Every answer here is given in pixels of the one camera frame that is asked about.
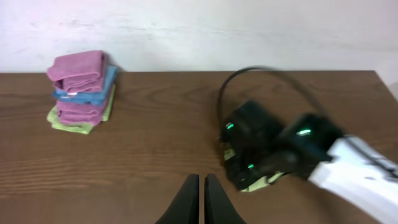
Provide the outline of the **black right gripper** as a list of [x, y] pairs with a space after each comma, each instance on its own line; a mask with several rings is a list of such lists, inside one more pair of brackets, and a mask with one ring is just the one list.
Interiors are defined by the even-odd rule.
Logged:
[[224, 168], [237, 190], [245, 190], [267, 172], [261, 160], [271, 155], [284, 124], [256, 101], [247, 101], [229, 114], [221, 124], [220, 144], [224, 149]]

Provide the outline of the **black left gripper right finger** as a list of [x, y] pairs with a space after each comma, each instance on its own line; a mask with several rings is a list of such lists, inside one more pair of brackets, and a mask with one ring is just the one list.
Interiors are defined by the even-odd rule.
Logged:
[[214, 174], [205, 178], [204, 212], [205, 224], [246, 224]]

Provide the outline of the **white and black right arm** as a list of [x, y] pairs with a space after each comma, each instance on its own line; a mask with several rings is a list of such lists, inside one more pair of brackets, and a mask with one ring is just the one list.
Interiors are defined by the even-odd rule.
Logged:
[[360, 208], [397, 222], [397, 165], [329, 119], [303, 114], [290, 125], [255, 101], [223, 118], [220, 145], [228, 179], [253, 192], [294, 175]]

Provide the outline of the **light green microfiber cloth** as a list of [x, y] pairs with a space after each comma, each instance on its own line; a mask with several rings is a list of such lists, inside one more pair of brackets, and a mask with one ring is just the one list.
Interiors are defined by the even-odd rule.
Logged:
[[280, 171], [262, 175], [255, 169], [254, 164], [242, 165], [232, 148], [224, 151], [224, 168], [228, 180], [240, 192], [253, 192], [265, 188], [275, 184], [279, 178], [286, 175], [285, 172]]

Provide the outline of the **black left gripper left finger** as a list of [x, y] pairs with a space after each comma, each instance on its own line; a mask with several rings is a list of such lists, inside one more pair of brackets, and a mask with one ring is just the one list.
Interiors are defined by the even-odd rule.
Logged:
[[189, 174], [156, 224], [198, 224], [199, 175]]

